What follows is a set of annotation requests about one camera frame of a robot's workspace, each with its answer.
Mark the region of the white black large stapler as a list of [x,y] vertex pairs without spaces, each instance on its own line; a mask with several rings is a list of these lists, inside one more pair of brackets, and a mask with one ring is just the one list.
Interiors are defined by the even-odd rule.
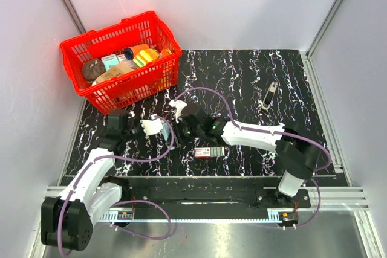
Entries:
[[261,109],[262,110],[265,110],[267,111],[271,105],[271,102],[275,96],[275,93],[276,93],[276,90],[277,90],[277,87],[278,87],[278,83],[277,82],[272,82],[265,94],[265,97],[262,101],[262,106],[261,106]]

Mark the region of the light blue small stapler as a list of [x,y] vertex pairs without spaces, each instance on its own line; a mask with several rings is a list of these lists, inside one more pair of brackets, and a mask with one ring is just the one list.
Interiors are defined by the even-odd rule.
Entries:
[[164,138],[164,141],[166,142],[167,147],[169,147],[171,143],[173,143],[171,149],[174,150],[176,146],[174,132],[170,129],[169,125],[165,121],[162,122],[162,125],[163,128],[161,130],[161,134]]

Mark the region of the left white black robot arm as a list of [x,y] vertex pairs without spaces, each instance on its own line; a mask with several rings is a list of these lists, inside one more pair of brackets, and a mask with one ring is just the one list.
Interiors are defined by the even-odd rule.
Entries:
[[123,155],[126,143],[144,135],[139,117],[130,117],[124,109],[111,111],[76,177],[57,197],[45,198],[41,205],[44,245],[83,251],[103,214],[113,204],[118,207],[129,204],[128,180],[107,176],[107,172]]

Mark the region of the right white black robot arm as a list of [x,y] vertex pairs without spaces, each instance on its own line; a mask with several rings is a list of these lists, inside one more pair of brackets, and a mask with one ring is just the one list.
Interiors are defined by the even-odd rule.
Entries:
[[200,138],[217,145],[247,146],[275,153],[284,170],[275,192],[281,207],[296,201],[299,188],[312,178],[321,155],[318,145],[299,136],[294,126],[233,122],[227,117],[213,118],[196,107],[176,110],[174,132],[178,144]]

